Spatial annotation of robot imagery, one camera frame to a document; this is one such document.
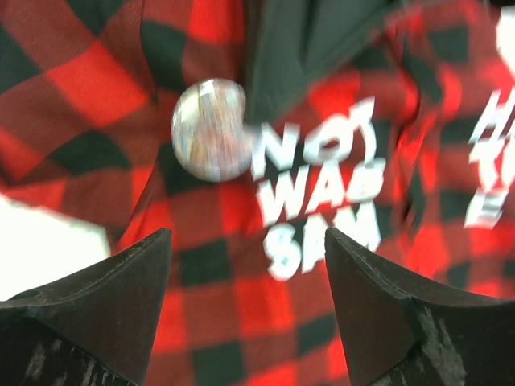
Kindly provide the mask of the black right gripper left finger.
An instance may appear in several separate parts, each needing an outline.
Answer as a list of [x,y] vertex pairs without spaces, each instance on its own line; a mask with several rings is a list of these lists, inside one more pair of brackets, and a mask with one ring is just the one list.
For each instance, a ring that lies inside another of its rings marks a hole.
[[3,385],[141,385],[171,269],[161,228],[1,303]]

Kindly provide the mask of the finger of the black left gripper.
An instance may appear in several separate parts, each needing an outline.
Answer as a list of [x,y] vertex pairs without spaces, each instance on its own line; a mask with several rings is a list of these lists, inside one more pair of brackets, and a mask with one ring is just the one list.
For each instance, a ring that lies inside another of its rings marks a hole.
[[362,51],[396,1],[245,1],[244,121],[271,122]]

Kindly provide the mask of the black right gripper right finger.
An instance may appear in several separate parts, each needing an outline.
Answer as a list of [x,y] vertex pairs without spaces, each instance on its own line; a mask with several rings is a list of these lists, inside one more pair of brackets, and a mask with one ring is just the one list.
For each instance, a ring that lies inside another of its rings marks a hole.
[[336,228],[325,248],[351,384],[513,384],[512,301],[432,281]]

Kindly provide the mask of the red black plaid shirt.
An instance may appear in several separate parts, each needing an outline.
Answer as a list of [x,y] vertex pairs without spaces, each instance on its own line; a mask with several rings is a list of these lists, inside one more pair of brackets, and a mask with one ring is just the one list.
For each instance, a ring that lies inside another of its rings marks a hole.
[[514,78],[486,1],[404,1],[264,124],[249,173],[172,149],[180,95],[246,70],[245,1],[4,1],[1,188],[174,260],[149,385],[345,385],[329,226],[436,281],[514,295]]

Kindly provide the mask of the clear round sticker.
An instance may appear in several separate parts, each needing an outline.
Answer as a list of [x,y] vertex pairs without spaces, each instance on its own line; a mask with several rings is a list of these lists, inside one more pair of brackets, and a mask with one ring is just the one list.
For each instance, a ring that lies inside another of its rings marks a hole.
[[257,136],[243,122],[244,89],[214,78],[187,88],[175,104],[171,140],[179,164],[213,183],[243,175],[250,167]]

